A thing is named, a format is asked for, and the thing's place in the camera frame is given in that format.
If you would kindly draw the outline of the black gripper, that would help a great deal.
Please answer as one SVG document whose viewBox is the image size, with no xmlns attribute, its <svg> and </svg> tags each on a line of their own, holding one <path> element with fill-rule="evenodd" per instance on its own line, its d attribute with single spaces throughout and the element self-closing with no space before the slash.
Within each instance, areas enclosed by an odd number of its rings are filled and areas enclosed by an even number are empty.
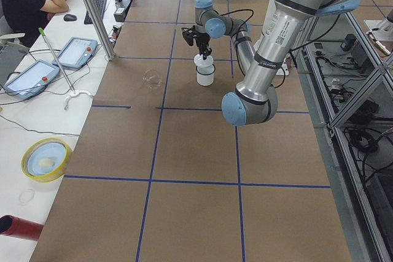
<svg viewBox="0 0 393 262">
<path fill-rule="evenodd" d="M 182 37 L 189 46 L 196 46 L 200 48 L 200 56 L 202 59 L 206 59 L 211 55 L 212 49 L 209 47 L 210 36 L 208 33 L 202 33 L 197 30 L 197 27 L 193 25 L 190 28 L 182 27 Z"/>
</svg>

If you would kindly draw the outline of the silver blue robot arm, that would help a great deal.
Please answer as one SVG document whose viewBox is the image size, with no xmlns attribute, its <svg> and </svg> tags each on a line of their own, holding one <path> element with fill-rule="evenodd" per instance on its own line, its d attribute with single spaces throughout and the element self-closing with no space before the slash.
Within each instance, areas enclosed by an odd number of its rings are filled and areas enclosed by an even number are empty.
<svg viewBox="0 0 393 262">
<path fill-rule="evenodd" d="M 245 74 L 222 99 L 222 114 L 234 126 L 263 123 L 275 115 L 278 98 L 272 80 L 307 19 L 340 15 L 360 4 L 360 0 L 273 1 L 276 9 L 258 48 L 253 47 L 246 22 L 218 14 L 212 0 L 195 0 L 195 25 L 182 29 L 183 38 L 199 48 L 203 59 L 212 52 L 210 39 L 231 38 Z"/>
</svg>

